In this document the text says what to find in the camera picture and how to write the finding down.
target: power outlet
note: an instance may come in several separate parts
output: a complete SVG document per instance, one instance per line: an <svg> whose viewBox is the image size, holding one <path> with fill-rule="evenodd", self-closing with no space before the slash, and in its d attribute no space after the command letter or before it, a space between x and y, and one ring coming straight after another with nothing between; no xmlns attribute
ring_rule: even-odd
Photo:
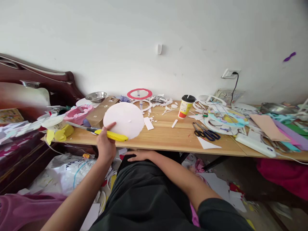
<svg viewBox="0 0 308 231"><path fill-rule="evenodd" d="M231 69L226 69L224 74L222 75L223 79L235 79L237 77L236 74L232 74L233 72L240 73L241 70L231 70Z"/></svg>

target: black shirt sleeve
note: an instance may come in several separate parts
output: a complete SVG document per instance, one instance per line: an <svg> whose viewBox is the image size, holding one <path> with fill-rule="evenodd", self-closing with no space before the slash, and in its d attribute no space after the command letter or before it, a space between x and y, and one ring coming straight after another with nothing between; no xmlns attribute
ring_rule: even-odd
<svg viewBox="0 0 308 231"><path fill-rule="evenodd" d="M208 231L253 231L245 218L231 204L222 199L204 200L197 214L201 228Z"/></svg>

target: stainless steel bowl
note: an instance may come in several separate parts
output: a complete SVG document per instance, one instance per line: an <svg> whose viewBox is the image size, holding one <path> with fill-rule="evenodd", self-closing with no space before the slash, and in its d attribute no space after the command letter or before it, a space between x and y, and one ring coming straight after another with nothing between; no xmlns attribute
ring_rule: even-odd
<svg viewBox="0 0 308 231"><path fill-rule="evenodd" d="M39 82L29 80L20 80L20 82L22 82L22 84L27 88L38 88L40 84Z"/></svg>
<svg viewBox="0 0 308 231"><path fill-rule="evenodd" d="M90 93L86 96L87 100L90 100L92 103L101 103L107 96L106 92L97 91Z"/></svg>
<svg viewBox="0 0 308 231"><path fill-rule="evenodd" d="M262 103L260 112L263 114L272 113L276 115L295 114L297 111L277 103Z"/></svg>

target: person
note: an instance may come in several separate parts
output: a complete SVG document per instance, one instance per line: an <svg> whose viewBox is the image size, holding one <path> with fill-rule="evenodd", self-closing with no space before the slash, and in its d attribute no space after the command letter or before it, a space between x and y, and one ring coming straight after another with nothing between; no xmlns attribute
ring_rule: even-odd
<svg viewBox="0 0 308 231"><path fill-rule="evenodd" d="M98 158L91 170L42 227L42 231L80 230L116 154L113 140L102 128ZM251 230L247 221L194 173L152 150L133 155L117 175L96 230ZM192 223L190 202L200 227Z"/></svg>

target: black cable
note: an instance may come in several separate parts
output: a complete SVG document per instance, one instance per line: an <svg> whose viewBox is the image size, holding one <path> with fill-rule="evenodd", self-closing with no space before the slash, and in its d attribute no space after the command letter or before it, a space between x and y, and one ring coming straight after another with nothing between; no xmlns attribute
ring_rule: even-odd
<svg viewBox="0 0 308 231"><path fill-rule="evenodd" d="M236 88L236 86L237 86L238 77L239 77L239 75L238 75L237 72L233 72L232 74L236 74L236 75L237 75L237 80L236 80L235 87L234 87L233 92L232 92L232 97L231 97L231 102L230 102L230 105L231 105L231 106L232 106L232 101L233 101L233 93L234 93L235 88Z"/></svg>

